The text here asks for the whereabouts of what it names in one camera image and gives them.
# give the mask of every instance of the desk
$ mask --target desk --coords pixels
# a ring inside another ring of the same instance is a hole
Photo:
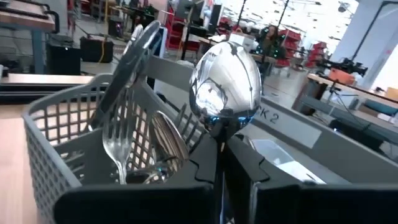
[[[26,104],[57,91],[88,83],[93,77],[9,74],[0,80],[0,105]]]
[[[42,6],[29,4],[26,2],[18,2],[11,0],[12,8],[26,12],[42,12]],[[44,73],[44,53],[42,34],[50,32],[59,32],[59,18],[56,21],[49,16],[48,19],[38,19],[30,16],[22,16],[19,14],[0,12],[0,26],[13,29],[30,30],[32,34],[32,48],[35,65],[35,73]]]
[[[39,224],[24,122],[15,116],[19,118],[0,119],[0,223]]]
[[[78,75],[36,75],[36,74],[16,74],[10,73],[8,77],[2,77],[0,85],[4,84],[86,84],[91,81],[93,77],[78,76]]]
[[[374,136],[376,139],[388,139],[389,142],[398,145],[398,128],[394,127],[393,124],[357,110],[347,111],[344,106],[331,105],[328,102],[322,101],[322,99],[318,100],[314,98],[313,92],[319,84],[332,86],[333,81],[314,74],[309,74],[307,78],[308,83],[304,84],[303,89],[297,96],[296,102],[292,109],[301,111],[303,106],[309,106],[315,110],[329,114],[340,121],[344,121],[346,124],[358,130],[362,130],[364,133]],[[335,88],[350,91],[360,97],[367,98],[393,108],[398,108],[397,101],[370,93],[366,90],[339,83],[335,84]]]

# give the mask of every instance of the black bag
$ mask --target black bag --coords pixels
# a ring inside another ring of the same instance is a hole
[[[84,62],[99,62],[102,56],[102,40],[80,38],[81,59]],[[104,57],[101,63],[110,63],[113,60],[113,42],[107,40],[104,44]]]

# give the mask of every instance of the fork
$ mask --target fork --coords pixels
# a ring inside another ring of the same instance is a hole
[[[132,110],[132,90],[122,91],[114,106],[105,117],[102,142],[107,155],[118,167],[119,183],[126,184],[127,160],[131,151],[132,134],[136,127],[137,115]]]

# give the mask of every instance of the spoon bowl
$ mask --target spoon bowl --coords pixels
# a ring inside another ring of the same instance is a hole
[[[244,128],[260,101],[260,72],[251,55],[237,43],[216,44],[193,70],[189,104],[214,138],[225,141]]]

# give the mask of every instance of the wooden table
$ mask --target wooden table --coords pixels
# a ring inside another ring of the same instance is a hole
[[[10,73],[8,77],[2,77],[1,84],[87,84],[93,79],[89,76],[79,75],[37,75]]]
[[[93,77],[9,74],[2,83],[86,84]],[[39,224],[33,198],[22,110],[26,105],[0,105],[0,223]]]
[[[43,14],[44,7],[27,2],[11,0],[8,7],[25,12]],[[56,25],[51,16],[48,19],[38,19],[30,16],[23,16],[16,13],[0,11],[0,26],[13,29],[27,29],[32,33],[32,48],[35,65],[35,73],[44,73],[44,53],[42,34],[55,30]]]

